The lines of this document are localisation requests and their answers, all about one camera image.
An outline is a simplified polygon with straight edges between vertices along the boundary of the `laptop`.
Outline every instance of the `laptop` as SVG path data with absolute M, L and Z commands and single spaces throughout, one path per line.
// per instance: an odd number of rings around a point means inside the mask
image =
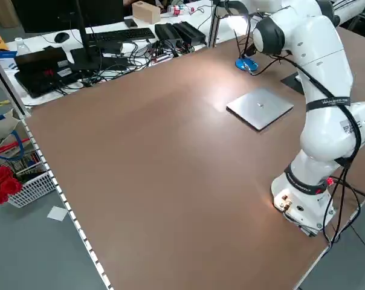
M 229 103 L 227 110 L 261 131 L 293 107 L 269 89 L 259 88 Z

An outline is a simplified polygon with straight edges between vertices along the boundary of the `brown table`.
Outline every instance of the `brown table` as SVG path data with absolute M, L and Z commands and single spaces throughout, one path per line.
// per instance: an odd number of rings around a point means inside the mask
M 353 98 L 365 100 L 365 38 L 339 32 Z M 326 248 L 271 204 L 272 180 L 300 150 L 305 99 L 279 82 L 295 70 L 275 64 L 252 77 L 236 56 L 228 41 L 27 120 L 115 289 L 292 289 Z M 261 86 L 295 106 L 257 133 L 225 107 Z M 365 148 L 349 181 L 365 191 Z M 346 221 L 355 207 L 348 194 Z

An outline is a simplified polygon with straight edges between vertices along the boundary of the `plastic basket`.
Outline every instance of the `plastic basket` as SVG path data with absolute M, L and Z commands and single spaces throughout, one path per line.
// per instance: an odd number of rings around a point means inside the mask
M 2 165 L 11 168 L 16 175 L 42 172 L 39 176 L 23 183 L 21 192 L 8 196 L 8 202 L 17 208 L 30 204 L 56 189 L 43 162 L 34 150 L 25 152 L 19 161 L 6 161 Z

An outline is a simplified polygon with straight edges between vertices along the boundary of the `water bottle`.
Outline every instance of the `water bottle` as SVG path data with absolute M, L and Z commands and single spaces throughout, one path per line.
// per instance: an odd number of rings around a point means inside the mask
M 18 46 L 18 56 L 22 56 L 23 54 L 31 53 L 29 47 L 24 43 L 23 38 L 17 37 L 15 38 L 16 45 Z
M 168 6 L 168 12 L 175 16 L 183 14 L 192 14 L 195 11 L 193 7 L 188 7 L 186 5 L 170 5 Z

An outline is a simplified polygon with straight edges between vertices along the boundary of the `gray floor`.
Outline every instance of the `gray floor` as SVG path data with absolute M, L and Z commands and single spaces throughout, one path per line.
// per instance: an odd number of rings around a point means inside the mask
M 0 206 L 0 290 L 106 290 L 71 218 L 47 218 L 54 205 L 56 192 Z
M 0 35 L 5 41 L 28 37 L 22 28 L 0 27 Z M 7 110 L 1 107 L 0 114 Z M 62 206 L 57 193 L 22 209 L 0 206 L 0 290 L 106 289 L 70 218 L 47 218 L 54 205 Z M 354 228 L 365 242 L 365 207 Z M 301 288 L 365 290 L 365 245 L 353 229 L 343 234 Z

